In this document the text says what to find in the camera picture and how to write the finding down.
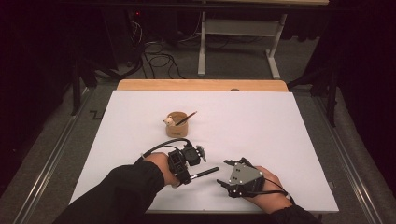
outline sleeve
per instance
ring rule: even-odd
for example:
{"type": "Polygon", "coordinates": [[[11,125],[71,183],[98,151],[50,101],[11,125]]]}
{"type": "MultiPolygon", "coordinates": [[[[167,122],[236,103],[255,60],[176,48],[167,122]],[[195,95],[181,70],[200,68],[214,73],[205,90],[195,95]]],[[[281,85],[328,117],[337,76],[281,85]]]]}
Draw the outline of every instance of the sleeve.
{"type": "Polygon", "coordinates": [[[54,223],[131,223],[149,209],[163,186],[163,173],[151,161],[117,167],[54,223]]]}
{"type": "Polygon", "coordinates": [[[276,221],[277,224],[320,224],[310,212],[305,211],[298,205],[292,205],[274,213],[270,217],[276,221]]]}

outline person's right arm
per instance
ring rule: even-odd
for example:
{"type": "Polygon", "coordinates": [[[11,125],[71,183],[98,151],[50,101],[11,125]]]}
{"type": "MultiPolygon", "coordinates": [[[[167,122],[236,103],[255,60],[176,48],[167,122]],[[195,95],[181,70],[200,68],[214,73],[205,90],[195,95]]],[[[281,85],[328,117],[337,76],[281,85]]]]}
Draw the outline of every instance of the person's right arm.
{"type": "MultiPolygon", "coordinates": [[[[279,186],[282,187],[282,185],[276,175],[263,167],[257,166],[256,168],[263,172],[266,179],[270,180],[265,181],[262,187],[263,191],[280,190],[279,186]]],[[[278,224],[320,224],[311,213],[298,205],[293,205],[283,194],[261,194],[254,198],[245,199],[260,207],[263,212],[269,214],[278,224]]]]}

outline pen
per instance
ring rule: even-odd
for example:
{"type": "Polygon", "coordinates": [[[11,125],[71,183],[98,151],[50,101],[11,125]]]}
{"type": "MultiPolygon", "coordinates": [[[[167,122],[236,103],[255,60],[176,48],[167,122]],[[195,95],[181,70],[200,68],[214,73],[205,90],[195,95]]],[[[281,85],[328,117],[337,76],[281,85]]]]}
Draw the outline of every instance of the pen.
{"type": "Polygon", "coordinates": [[[219,169],[219,167],[214,167],[214,168],[212,168],[212,169],[210,169],[210,170],[206,170],[206,171],[203,171],[203,172],[201,172],[201,173],[199,173],[199,174],[192,175],[192,176],[190,176],[190,179],[195,179],[195,178],[201,177],[201,176],[203,176],[203,175],[211,174],[211,173],[213,173],[213,172],[216,172],[218,169],[219,169]]]}
{"type": "Polygon", "coordinates": [[[179,121],[175,126],[178,126],[178,125],[182,124],[184,121],[186,121],[187,119],[191,118],[196,113],[197,113],[197,111],[195,111],[194,113],[188,115],[186,118],[184,118],[183,120],[179,121]]]}

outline hand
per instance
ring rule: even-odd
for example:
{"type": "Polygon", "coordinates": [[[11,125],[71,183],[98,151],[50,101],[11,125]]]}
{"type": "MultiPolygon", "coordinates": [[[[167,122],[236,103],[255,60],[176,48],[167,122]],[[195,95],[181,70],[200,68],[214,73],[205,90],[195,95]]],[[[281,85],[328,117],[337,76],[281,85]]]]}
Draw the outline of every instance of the hand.
{"type": "Polygon", "coordinates": [[[172,185],[176,187],[179,184],[179,180],[171,173],[168,165],[168,156],[163,152],[154,152],[145,158],[145,161],[151,161],[160,168],[163,173],[163,180],[166,185],[172,185]]]}
{"type": "MultiPolygon", "coordinates": [[[[256,166],[256,168],[262,171],[266,179],[269,179],[282,187],[279,178],[277,178],[276,175],[272,174],[267,169],[261,166],[256,166]]],[[[274,183],[271,183],[270,181],[265,181],[264,185],[262,186],[262,191],[268,191],[268,190],[281,190],[281,188],[275,185],[274,183]]],[[[254,198],[245,198],[245,199],[259,206],[260,209],[267,214],[271,214],[277,210],[291,206],[291,202],[286,198],[286,196],[280,193],[260,194],[254,198]]]]}

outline wooden pen holder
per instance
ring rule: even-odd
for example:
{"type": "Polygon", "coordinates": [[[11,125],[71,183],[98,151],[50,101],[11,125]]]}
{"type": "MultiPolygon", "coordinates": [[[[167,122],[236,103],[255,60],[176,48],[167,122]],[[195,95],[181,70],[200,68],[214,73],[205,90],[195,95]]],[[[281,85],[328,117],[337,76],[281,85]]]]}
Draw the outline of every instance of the wooden pen holder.
{"type": "MultiPolygon", "coordinates": [[[[187,117],[186,113],[183,112],[179,112],[179,111],[175,111],[172,112],[168,115],[172,116],[173,121],[175,122],[175,124],[179,123],[181,120],[183,120],[184,118],[187,117]]],[[[173,138],[180,138],[180,137],[185,137],[187,136],[189,130],[189,121],[186,120],[183,123],[177,125],[177,126],[166,126],[166,134],[169,137],[173,137],[173,138]]]]}

